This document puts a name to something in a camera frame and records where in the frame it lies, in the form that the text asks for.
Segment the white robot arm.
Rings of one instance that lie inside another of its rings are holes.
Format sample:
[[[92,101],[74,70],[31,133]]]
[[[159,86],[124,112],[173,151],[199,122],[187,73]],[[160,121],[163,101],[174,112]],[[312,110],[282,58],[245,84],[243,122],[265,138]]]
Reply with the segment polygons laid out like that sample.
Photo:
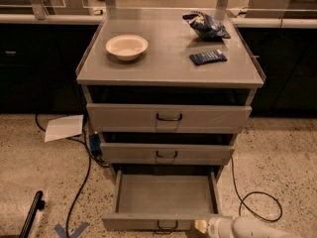
[[[209,238],[301,238],[278,230],[249,217],[212,217],[196,220],[194,227]]]

